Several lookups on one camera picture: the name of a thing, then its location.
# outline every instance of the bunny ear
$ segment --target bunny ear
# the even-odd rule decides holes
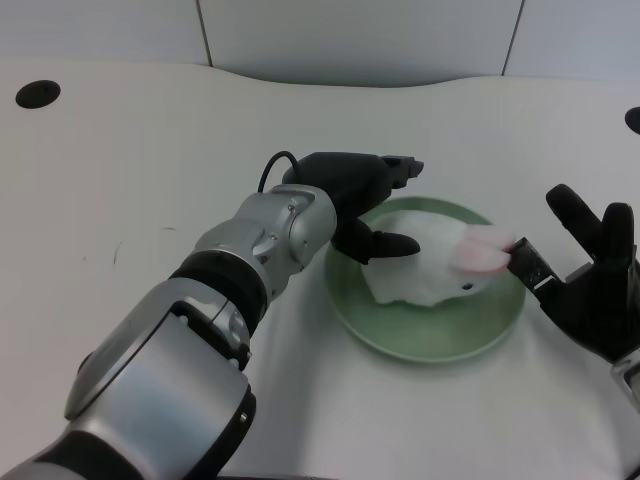
[[[496,247],[499,250],[507,250],[516,243],[516,236],[513,232],[495,225],[469,225],[464,231],[464,238]]]
[[[475,240],[459,242],[449,259],[456,270],[466,273],[495,274],[506,270],[511,255]]]

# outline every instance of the robotic hand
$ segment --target robotic hand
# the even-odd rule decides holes
[[[640,408],[640,265],[633,211],[612,203],[600,221],[566,185],[553,188],[547,203],[593,264],[563,282],[523,238],[511,251],[509,270],[562,331],[613,364],[613,377]]]
[[[262,193],[280,156],[293,168]],[[409,157],[274,156],[259,193],[205,233],[80,365],[62,436],[2,479],[215,478],[255,414],[242,370],[269,304],[329,240],[362,263],[418,252],[358,216],[422,168]]]

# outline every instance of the white tabletop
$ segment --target white tabletop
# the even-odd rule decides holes
[[[384,90],[186,65],[0,69],[0,472],[56,438],[80,361],[233,215],[278,150],[414,155],[425,170],[398,195],[513,226],[561,275],[587,256],[547,208],[551,187],[569,184],[598,215],[612,201],[640,212],[640,136],[623,120],[640,84],[481,78]],[[18,89],[43,78],[60,98],[19,108]],[[490,354],[415,366],[343,330],[322,260],[292,279],[252,340],[258,413],[229,471],[619,479],[640,462],[640,415],[608,365],[532,298]]]

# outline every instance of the round plate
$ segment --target round plate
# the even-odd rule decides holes
[[[477,213],[454,203],[425,197],[390,200],[362,217],[370,222],[397,210],[421,210],[489,224]],[[524,304],[525,288],[510,273],[497,276],[476,295],[452,298],[434,307],[405,302],[379,305],[365,283],[360,264],[331,247],[325,281],[342,323],[367,345],[415,362],[449,362],[477,355],[504,338]]]

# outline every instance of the white stuffed bunny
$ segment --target white stuffed bunny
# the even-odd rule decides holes
[[[372,230],[408,235],[420,244],[415,255],[372,258],[362,273],[377,303],[403,300],[433,306],[478,293],[509,264],[505,250],[515,235],[494,225],[467,225],[421,211],[381,216]]]

